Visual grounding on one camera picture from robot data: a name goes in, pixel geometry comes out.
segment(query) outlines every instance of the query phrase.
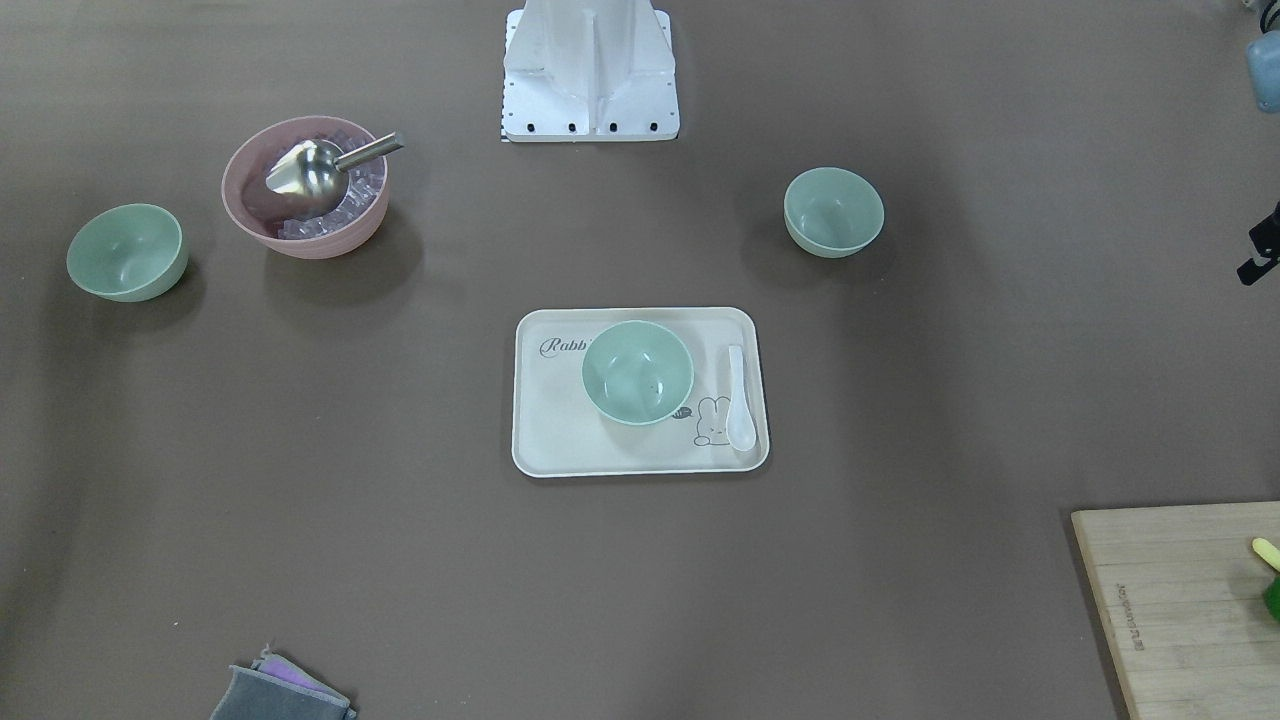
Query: cloth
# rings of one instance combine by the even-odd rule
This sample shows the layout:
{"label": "cloth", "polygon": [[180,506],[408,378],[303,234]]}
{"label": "cloth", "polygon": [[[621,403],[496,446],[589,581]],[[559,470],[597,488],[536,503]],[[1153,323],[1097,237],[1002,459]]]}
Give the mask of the cloth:
{"label": "cloth", "polygon": [[282,655],[264,650],[232,683],[209,720],[356,720],[351,701]]}

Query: wooden cutting board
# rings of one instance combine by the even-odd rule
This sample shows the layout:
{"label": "wooden cutting board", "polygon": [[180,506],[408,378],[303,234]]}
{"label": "wooden cutting board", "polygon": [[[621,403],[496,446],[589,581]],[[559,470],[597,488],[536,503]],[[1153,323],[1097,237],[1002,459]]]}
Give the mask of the wooden cutting board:
{"label": "wooden cutting board", "polygon": [[1249,542],[1280,544],[1280,502],[1071,515],[1133,720],[1280,719],[1276,574]]}

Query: rectangular tray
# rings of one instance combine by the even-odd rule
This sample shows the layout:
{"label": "rectangular tray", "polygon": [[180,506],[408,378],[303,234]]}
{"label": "rectangular tray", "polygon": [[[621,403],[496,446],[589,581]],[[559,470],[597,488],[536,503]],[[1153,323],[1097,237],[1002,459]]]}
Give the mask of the rectangular tray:
{"label": "rectangular tray", "polygon": [[[671,418],[645,427],[609,420],[582,389],[582,354],[623,320],[666,325],[694,357],[694,389]],[[741,345],[755,447],[739,452],[724,436],[728,346]],[[668,473],[744,473],[769,455],[769,424],[755,323],[736,307],[535,310],[516,328],[511,457],[534,478]]]}

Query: gray cloth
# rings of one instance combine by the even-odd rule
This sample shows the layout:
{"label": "gray cloth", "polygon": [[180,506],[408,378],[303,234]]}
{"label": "gray cloth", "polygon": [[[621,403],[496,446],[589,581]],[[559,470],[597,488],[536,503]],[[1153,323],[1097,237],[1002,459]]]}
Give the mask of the gray cloth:
{"label": "gray cloth", "polygon": [[232,684],[209,720],[356,720],[349,700],[320,688],[232,665]]}

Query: bowl rim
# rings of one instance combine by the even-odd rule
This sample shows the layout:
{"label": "bowl rim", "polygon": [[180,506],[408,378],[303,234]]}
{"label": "bowl rim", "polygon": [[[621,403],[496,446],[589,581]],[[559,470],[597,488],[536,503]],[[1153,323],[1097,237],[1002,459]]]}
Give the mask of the bowl rim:
{"label": "bowl rim", "polygon": [[[818,242],[817,240],[813,240],[812,237],[809,237],[803,229],[800,229],[800,223],[797,223],[794,219],[791,219],[791,205],[792,205],[792,195],[791,195],[791,192],[792,192],[792,190],[795,190],[796,183],[799,183],[806,176],[812,176],[812,174],[836,174],[836,176],[840,176],[840,177],[844,177],[844,178],[847,178],[847,179],[854,179],[855,183],[860,183],[861,187],[865,187],[865,188],[868,188],[868,190],[872,191],[872,196],[876,199],[876,204],[879,206],[879,223],[877,223],[877,225],[876,225],[876,232],[873,232],[872,236],[869,238],[867,238],[865,242],[861,242],[859,245],[854,245],[851,247],[849,247],[849,246],[824,245],[824,243]],[[833,165],[823,165],[820,168],[809,168],[808,170],[805,170],[805,172],[800,173],[799,176],[791,178],[791,182],[787,184],[787,191],[782,195],[782,219],[785,219],[787,222],[787,225],[790,225],[791,228],[794,228],[795,233],[799,234],[801,238],[804,238],[804,241],[808,242],[809,245],[813,245],[814,247],[819,247],[819,249],[829,251],[829,252],[842,252],[845,255],[852,255],[854,252],[858,252],[859,250],[861,250],[861,249],[867,247],[868,245],[870,245],[872,241],[874,241],[877,237],[879,237],[881,231],[884,229],[884,199],[881,197],[879,191],[876,190],[876,186],[872,184],[872,182],[869,179],[864,178],[863,176],[860,176],[860,174],[858,174],[858,173],[855,173],[852,170],[846,170],[845,168],[836,168]]]}
{"label": "bowl rim", "polygon": [[[136,284],[136,286],[133,286],[133,287],[131,287],[128,290],[119,290],[119,291],[96,290],[96,288],[92,288],[92,287],[84,284],[83,282],[81,282],[81,278],[78,278],[76,275],[76,272],[72,269],[72,255],[76,252],[76,247],[77,246],[83,246],[84,242],[87,242],[87,241],[82,240],[82,236],[83,236],[84,231],[88,229],[90,225],[92,225],[93,223],[101,220],[102,218],[105,218],[108,215],[113,215],[115,213],[119,213],[119,211],[123,211],[123,210],[128,210],[128,209],[133,209],[133,208],[142,208],[142,209],[147,210],[148,213],[154,211],[154,210],[159,210],[159,215],[163,217],[163,218],[165,218],[165,219],[168,219],[173,224],[174,231],[177,231],[177,242],[174,242],[173,256],[169,258],[168,263],[165,263],[164,269],[160,270],[159,273],[156,273],[155,277],[148,278],[146,282]],[[165,210],[164,208],[161,208],[159,205],[152,205],[151,202],[127,202],[124,205],[116,205],[115,208],[110,208],[108,210],[102,210],[97,215],[93,215],[88,222],[86,222],[83,225],[81,225],[81,228],[78,231],[76,231],[74,236],[72,236],[72,242],[70,242],[70,245],[67,246],[67,274],[70,275],[72,282],[76,283],[77,287],[79,287],[84,292],[93,293],[93,295],[96,295],[99,297],[122,297],[122,296],[125,296],[125,295],[132,295],[132,293],[136,293],[138,291],[142,291],[142,290],[146,290],[146,288],[151,287],[152,284],[156,283],[156,281],[160,281],[166,274],[169,274],[169,270],[172,270],[173,266],[174,266],[174,264],[178,261],[178,259],[182,258],[182,249],[183,249],[184,243],[186,243],[186,238],[182,234],[182,223],[179,223],[178,218],[175,218],[173,215],[173,213],[170,213],[169,210]]]}
{"label": "bowl rim", "polygon": [[582,388],[582,392],[586,395],[586,398],[591,402],[591,406],[599,410],[602,415],[613,420],[614,423],[621,423],[623,425],[631,425],[631,427],[644,427],[644,425],[652,425],[654,423],[660,423],[667,418],[671,418],[671,414],[663,414],[662,416],[654,418],[653,420],[643,420],[639,423],[635,420],[623,420],[622,418],[614,416],[604,407],[600,407],[600,405],[595,402],[595,398],[591,397],[591,393],[586,392],[586,359],[591,352],[591,347],[595,345],[595,341],[600,338],[600,336],[622,325],[650,325],[658,328],[659,331],[669,334],[676,340],[676,342],[680,345],[680,348],[685,351],[685,360],[689,366],[689,388],[685,389],[685,396],[681,397],[680,402],[676,404],[676,410],[680,410],[680,406],[689,401],[689,396],[694,393],[694,383],[698,382],[698,378],[694,374],[694,355],[689,351],[689,345],[685,343],[685,340],[680,337],[680,334],[676,333],[676,331],[668,328],[667,325],[663,325],[662,323],[654,323],[653,320],[641,320],[641,319],[620,320],[596,333],[595,337],[591,338],[591,343],[588,345],[586,352],[582,354],[582,366],[581,370],[579,372],[581,379],[580,387]]}
{"label": "bowl rim", "polygon": [[338,228],[334,232],[319,234],[316,237],[302,237],[302,238],[297,238],[297,240],[287,240],[287,238],[275,237],[275,236],[270,236],[270,234],[262,234],[262,233],[257,232],[256,229],[246,227],[244,223],[239,222],[239,218],[237,218],[236,214],[232,213],[230,204],[227,201],[227,195],[228,195],[227,176],[230,173],[232,163],[236,160],[236,156],[241,154],[241,151],[243,151],[246,147],[248,147],[250,143],[252,143],[255,140],[257,140],[262,135],[266,135],[268,132],[271,132],[273,129],[275,129],[275,128],[278,128],[280,126],[285,126],[285,124],[289,124],[289,123],[296,123],[296,122],[300,122],[300,120],[338,120],[339,123],[347,123],[347,124],[349,124],[349,126],[352,126],[355,128],[358,128],[360,132],[367,135],[371,138],[378,137],[372,132],[370,132],[369,129],[366,129],[364,126],[361,126],[360,123],[348,120],[347,118],[339,118],[337,115],[298,115],[296,118],[289,118],[287,120],[280,120],[278,123],[273,123],[273,124],[270,124],[270,126],[268,126],[268,127],[265,127],[265,128],[255,132],[252,136],[250,136],[248,140],[246,140],[244,142],[242,142],[239,145],[239,147],[237,147],[236,151],[232,152],[230,158],[227,159],[227,167],[223,168],[223,179],[218,184],[218,190],[219,190],[219,196],[221,197],[221,201],[223,201],[223,210],[227,213],[227,217],[230,218],[233,223],[236,223],[236,227],[238,227],[239,229],[247,232],[253,240],[257,240],[259,242],[270,241],[270,242],[282,242],[282,243],[288,243],[288,245],[294,245],[294,246],[305,247],[308,243],[314,243],[314,242],[316,242],[319,240],[332,240],[338,233],[340,233],[340,232],[346,231],[347,228],[351,228],[356,223],[358,223],[365,215],[369,214],[370,210],[372,210],[374,205],[387,193],[387,184],[388,184],[388,181],[390,179],[390,163],[388,163],[385,158],[379,158],[380,160],[383,160],[383,186],[378,190],[378,195],[374,196],[374,201],[370,202],[369,205],[366,205],[365,210],[362,213],[360,213],[358,215],[356,215],[355,218],[352,218],[352,220],[349,223],[347,223],[346,225]]}

